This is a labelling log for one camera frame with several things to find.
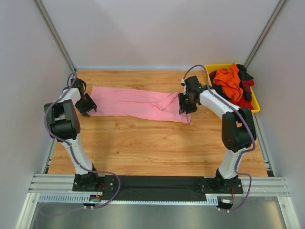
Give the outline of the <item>pink t shirt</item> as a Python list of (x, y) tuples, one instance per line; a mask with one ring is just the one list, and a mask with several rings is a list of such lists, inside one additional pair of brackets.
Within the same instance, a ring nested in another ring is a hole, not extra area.
[(170, 121), (188, 124), (189, 114), (179, 114), (178, 92), (162, 93), (127, 88), (92, 88), (90, 97), (97, 110), (90, 116), (131, 116), (153, 121)]

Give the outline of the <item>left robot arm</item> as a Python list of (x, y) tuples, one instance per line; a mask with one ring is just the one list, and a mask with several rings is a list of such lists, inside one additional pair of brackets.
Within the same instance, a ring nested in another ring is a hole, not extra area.
[(86, 87), (86, 83), (72, 73), (59, 99), (44, 105), (47, 132), (64, 146), (74, 164), (73, 191), (97, 191), (101, 186), (97, 170), (81, 144), (81, 125), (76, 114), (79, 111), (89, 117), (90, 111), (97, 111), (96, 103), (85, 92)]

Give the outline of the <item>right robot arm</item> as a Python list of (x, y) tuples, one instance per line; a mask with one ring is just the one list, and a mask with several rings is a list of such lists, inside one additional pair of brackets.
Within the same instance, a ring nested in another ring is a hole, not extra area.
[(209, 85), (202, 85), (196, 76), (182, 79), (181, 85), (184, 91), (178, 95), (180, 114), (196, 112), (198, 105), (204, 105), (222, 121), (224, 158), (214, 178), (200, 180), (201, 191), (242, 194), (238, 169), (244, 154), (255, 148), (256, 140), (252, 111), (228, 102)]

